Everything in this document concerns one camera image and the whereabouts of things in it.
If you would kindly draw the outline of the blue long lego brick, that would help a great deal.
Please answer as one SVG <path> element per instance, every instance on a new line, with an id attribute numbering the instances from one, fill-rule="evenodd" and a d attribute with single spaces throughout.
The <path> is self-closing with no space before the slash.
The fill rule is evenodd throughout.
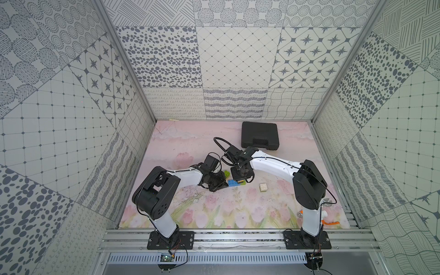
<path id="1" fill-rule="evenodd" d="M 239 183 L 239 182 L 237 182 L 237 181 L 235 181 L 235 180 L 228 180 L 228 186 L 229 187 L 237 187 L 237 186 L 240 186 L 240 185 L 242 185 L 242 183 Z"/>

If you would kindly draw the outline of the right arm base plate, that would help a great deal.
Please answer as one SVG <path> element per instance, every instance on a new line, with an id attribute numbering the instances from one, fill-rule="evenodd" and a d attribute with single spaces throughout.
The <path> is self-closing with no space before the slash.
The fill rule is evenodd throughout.
<path id="1" fill-rule="evenodd" d="M 303 230 L 300 231 L 284 230 L 283 239 L 286 249 L 290 249 L 290 250 L 332 249 L 330 238 L 326 231 L 321 231 L 317 236 L 312 236 L 304 232 Z"/>

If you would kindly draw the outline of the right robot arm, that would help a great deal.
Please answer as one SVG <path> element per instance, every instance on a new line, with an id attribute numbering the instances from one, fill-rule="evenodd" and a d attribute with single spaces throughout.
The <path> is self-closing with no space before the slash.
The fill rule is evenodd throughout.
<path id="1" fill-rule="evenodd" d="M 322 203 L 327 191 L 327 183 L 310 160 L 302 163 L 273 157 L 263 151 L 248 147 L 240 150 L 229 146 L 224 150 L 226 164 L 231 167 L 231 175 L 236 182 L 250 182 L 255 171 L 263 171 L 287 182 L 294 188 L 297 202 L 302 206 L 301 231 L 310 237 L 317 237 L 322 231 Z"/>

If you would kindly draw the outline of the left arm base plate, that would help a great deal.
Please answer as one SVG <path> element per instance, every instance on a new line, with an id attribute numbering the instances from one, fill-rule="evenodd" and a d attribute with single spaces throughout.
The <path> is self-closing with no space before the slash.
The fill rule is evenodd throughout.
<path id="1" fill-rule="evenodd" d="M 173 233 L 169 238 L 164 237 L 157 230 L 150 233 L 148 239 L 148 250 L 172 250 L 187 249 L 192 250 L 194 245 L 194 231 L 179 231 Z"/>

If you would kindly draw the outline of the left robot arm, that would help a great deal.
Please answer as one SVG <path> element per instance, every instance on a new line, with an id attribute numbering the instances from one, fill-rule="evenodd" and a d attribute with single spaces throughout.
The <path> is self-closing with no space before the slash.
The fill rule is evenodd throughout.
<path id="1" fill-rule="evenodd" d="M 157 166 L 152 169 L 132 196 L 139 213 L 149 217 L 156 230 L 165 238 L 178 231 L 168 208 L 180 188 L 200 186 L 214 193 L 229 187 L 225 173 L 205 171 L 200 168 L 168 171 Z"/>

